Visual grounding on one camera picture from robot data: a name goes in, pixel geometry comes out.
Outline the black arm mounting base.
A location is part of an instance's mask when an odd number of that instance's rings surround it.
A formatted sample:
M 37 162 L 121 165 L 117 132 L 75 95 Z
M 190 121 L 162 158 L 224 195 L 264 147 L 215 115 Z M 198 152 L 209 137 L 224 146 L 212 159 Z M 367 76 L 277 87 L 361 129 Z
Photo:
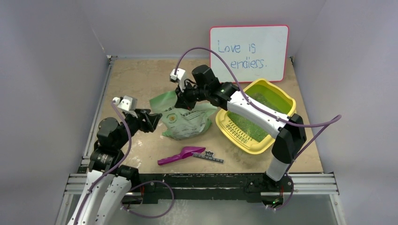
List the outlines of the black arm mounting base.
M 239 200 L 281 206 L 284 195 L 293 192 L 287 174 L 274 181 L 265 173 L 139 173 L 137 168 L 122 166 L 118 175 L 126 176 L 132 193 L 144 204 L 159 200 Z

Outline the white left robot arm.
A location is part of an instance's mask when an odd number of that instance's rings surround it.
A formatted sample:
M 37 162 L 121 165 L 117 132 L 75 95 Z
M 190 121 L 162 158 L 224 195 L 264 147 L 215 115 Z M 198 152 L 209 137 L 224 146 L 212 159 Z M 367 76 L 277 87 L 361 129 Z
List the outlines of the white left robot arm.
M 136 109 L 134 113 L 135 116 L 118 112 L 122 121 L 107 117 L 99 123 L 83 192 L 68 224 L 107 224 L 125 194 L 139 188 L 138 169 L 122 165 L 127 157 L 122 147 L 132 145 L 137 131 L 154 132 L 162 114 L 151 113 L 149 109 Z

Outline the yellow sifting litter tray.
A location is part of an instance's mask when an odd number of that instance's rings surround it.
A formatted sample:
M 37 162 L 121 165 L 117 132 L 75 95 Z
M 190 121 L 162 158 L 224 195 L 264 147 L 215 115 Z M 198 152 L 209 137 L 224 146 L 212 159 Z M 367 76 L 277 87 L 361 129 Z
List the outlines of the yellow sifting litter tray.
M 270 83 L 266 79 L 260 78 L 252 83 L 256 83 L 258 81 L 266 81 L 267 83 Z M 230 120 L 230 118 L 227 115 L 226 110 L 221 109 L 216 117 L 215 117 L 215 122 L 218 126 L 218 128 L 221 130 L 221 132 L 237 147 L 242 149 L 243 151 L 249 153 L 249 154 L 261 154 L 264 151 L 266 151 L 272 144 L 275 142 L 275 140 L 268 135 L 266 138 L 264 138 L 261 142 L 257 142 L 254 139 L 252 139 L 250 136 L 248 136 L 246 133 L 244 133 L 241 129 L 237 127 L 237 125 Z

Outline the purple plastic litter scoop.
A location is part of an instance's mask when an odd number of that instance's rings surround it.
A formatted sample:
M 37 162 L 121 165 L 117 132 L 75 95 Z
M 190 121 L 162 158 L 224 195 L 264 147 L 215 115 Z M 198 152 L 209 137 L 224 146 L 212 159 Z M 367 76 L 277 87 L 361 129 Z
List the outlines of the purple plastic litter scoop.
M 202 152 L 204 152 L 206 150 L 206 147 L 197 147 L 197 146 L 185 146 L 182 148 L 182 150 L 180 151 L 180 153 L 167 157 L 167 158 L 163 158 L 157 161 L 158 165 L 166 165 L 166 164 L 170 164 L 188 157 L 192 157 L 194 154 L 201 154 Z

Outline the green cat litter bag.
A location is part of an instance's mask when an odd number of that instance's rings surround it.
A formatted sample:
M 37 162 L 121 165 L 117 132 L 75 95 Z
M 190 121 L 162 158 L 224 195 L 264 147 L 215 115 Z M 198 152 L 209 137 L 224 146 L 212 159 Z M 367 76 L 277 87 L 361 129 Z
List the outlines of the green cat litter bag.
M 199 103 L 192 110 L 176 108 L 177 95 L 174 91 L 165 92 L 150 99 L 153 113 L 162 114 L 161 121 L 167 130 L 163 136 L 183 140 L 206 132 L 212 122 L 210 116 L 216 107 L 210 103 Z

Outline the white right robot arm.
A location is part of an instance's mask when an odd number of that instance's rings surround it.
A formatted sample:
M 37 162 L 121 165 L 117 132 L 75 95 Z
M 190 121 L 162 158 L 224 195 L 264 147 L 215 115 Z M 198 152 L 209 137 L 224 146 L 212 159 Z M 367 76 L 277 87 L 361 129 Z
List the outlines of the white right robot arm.
M 272 110 L 248 97 L 236 84 L 220 82 L 207 65 L 194 68 L 192 75 L 195 81 L 190 84 L 185 70 L 177 68 L 170 73 L 170 81 L 178 84 L 175 107 L 192 110 L 197 102 L 208 101 L 265 130 L 275 142 L 271 151 L 273 158 L 265 172 L 263 184 L 270 191 L 280 187 L 282 177 L 307 140 L 302 117 Z

